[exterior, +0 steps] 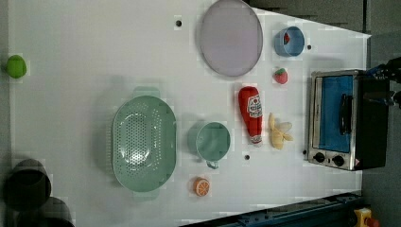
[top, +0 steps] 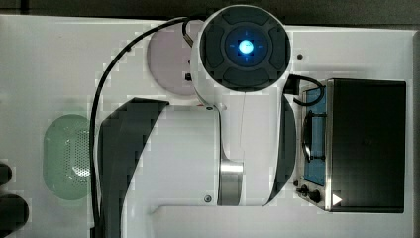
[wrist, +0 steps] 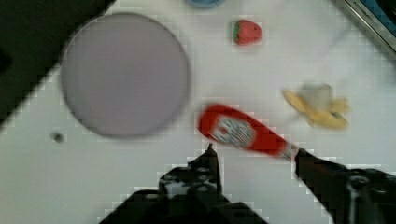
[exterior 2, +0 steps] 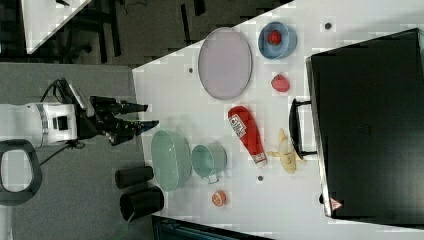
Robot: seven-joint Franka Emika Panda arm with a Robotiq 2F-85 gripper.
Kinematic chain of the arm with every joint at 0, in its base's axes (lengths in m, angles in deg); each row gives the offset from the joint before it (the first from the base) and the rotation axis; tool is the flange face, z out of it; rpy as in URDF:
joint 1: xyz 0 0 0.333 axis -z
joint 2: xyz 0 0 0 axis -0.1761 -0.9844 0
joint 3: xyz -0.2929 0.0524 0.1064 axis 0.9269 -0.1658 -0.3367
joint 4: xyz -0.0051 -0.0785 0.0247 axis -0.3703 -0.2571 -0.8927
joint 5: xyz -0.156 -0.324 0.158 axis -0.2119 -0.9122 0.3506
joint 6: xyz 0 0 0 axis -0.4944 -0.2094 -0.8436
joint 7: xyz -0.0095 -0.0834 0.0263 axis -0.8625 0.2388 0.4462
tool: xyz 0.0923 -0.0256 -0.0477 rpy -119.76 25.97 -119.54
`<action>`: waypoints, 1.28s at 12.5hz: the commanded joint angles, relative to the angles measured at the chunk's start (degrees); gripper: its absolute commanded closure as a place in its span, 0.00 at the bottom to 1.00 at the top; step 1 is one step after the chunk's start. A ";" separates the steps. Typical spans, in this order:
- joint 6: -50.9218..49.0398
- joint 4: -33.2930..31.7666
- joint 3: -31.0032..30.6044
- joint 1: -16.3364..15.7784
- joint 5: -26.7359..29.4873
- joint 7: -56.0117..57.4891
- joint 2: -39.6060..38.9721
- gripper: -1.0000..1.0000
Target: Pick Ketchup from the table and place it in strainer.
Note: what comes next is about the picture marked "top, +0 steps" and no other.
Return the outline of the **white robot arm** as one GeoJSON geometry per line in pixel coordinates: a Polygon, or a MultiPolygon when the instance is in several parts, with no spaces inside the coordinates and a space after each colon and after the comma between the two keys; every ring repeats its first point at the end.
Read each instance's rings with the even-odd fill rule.
{"type": "Polygon", "coordinates": [[[281,22],[259,7],[225,7],[190,45],[196,103],[133,98],[101,123],[91,238],[155,238],[161,207],[265,206],[289,181],[296,125],[281,22]]]}

